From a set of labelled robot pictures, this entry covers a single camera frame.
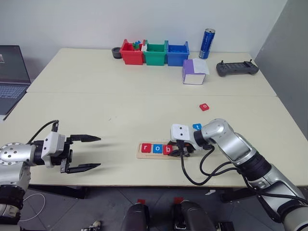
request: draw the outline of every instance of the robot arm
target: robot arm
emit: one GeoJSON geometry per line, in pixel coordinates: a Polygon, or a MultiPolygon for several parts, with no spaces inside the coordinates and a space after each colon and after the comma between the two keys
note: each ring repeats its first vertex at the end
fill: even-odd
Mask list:
{"type": "Polygon", "coordinates": [[[301,191],[225,120],[214,119],[198,131],[173,124],[171,141],[189,143],[196,150],[216,143],[248,186],[256,191],[258,200],[274,221],[282,222],[286,231],[308,230],[308,206],[301,191]]]}
{"type": "Polygon", "coordinates": [[[101,138],[90,135],[71,135],[65,139],[59,134],[59,121],[54,120],[44,125],[27,144],[18,142],[8,143],[0,148],[0,230],[11,225],[12,230],[20,219],[20,210],[23,207],[23,197],[30,181],[30,167],[45,165],[47,168],[60,165],[61,173],[76,173],[90,170],[100,164],[82,164],[69,167],[72,162],[70,145],[73,141],[91,142],[101,138]],[[47,125],[52,130],[43,141],[33,141],[36,135],[47,125]]]}

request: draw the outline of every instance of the purple box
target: purple box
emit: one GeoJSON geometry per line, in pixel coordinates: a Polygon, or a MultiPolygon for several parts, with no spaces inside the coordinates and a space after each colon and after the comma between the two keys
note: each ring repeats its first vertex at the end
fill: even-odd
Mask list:
{"type": "Polygon", "coordinates": [[[184,60],[182,75],[183,84],[202,85],[205,79],[205,74],[194,72],[192,59],[184,60]]]}

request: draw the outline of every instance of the green bin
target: green bin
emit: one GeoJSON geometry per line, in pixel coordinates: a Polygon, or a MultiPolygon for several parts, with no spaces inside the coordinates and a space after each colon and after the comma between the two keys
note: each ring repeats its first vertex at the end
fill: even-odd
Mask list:
{"type": "Polygon", "coordinates": [[[163,66],[166,61],[167,41],[164,44],[150,44],[148,40],[145,41],[143,50],[145,61],[147,65],[163,66]]]}

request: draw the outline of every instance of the plastic storage bin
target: plastic storage bin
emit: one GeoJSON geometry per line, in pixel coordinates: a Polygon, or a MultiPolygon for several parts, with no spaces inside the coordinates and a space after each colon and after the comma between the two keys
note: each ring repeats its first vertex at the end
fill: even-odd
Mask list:
{"type": "Polygon", "coordinates": [[[164,44],[149,44],[146,40],[143,44],[146,45],[143,54],[147,65],[165,65],[167,41],[164,44]]]}
{"type": "Polygon", "coordinates": [[[168,66],[183,66],[185,59],[188,59],[188,42],[184,45],[169,45],[167,41],[167,62],[168,66]]]}
{"type": "Polygon", "coordinates": [[[139,44],[139,49],[135,50],[132,43],[129,43],[127,39],[124,40],[120,53],[125,64],[143,65],[143,53],[141,47],[142,44],[139,44]]]}

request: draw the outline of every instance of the remote controller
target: remote controller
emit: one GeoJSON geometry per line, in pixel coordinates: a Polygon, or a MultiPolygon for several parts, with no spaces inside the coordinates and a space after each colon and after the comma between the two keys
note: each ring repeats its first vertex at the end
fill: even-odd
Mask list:
{"type": "Polygon", "coordinates": [[[221,60],[216,65],[219,76],[225,77],[226,75],[239,75],[239,74],[255,74],[259,71],[259,68],[250,61],[244,61],[242,63],[224,63],[221,60]]]}

